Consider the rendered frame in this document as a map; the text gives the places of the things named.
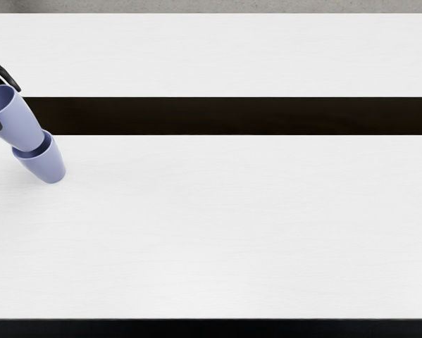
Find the lavender blue plastic cup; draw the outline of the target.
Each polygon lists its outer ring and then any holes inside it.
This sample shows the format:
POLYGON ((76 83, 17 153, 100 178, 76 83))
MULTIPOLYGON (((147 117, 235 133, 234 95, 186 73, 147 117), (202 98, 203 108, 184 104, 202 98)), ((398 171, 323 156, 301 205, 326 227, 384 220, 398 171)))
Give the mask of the lavender blue plastic cup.
POLYGON ((12 147, 12 154, 20 164, 39 180, 53 184, 61 181, 66 167, 57 143, 50 132, 42 130, 43 142, 32 151, 20 151, 12 147))
POLYGON ((0 122, 0 138, 20 151, 33 151, 44 141, 42 128, 30 107, 6 84, 0 85, 0 122))

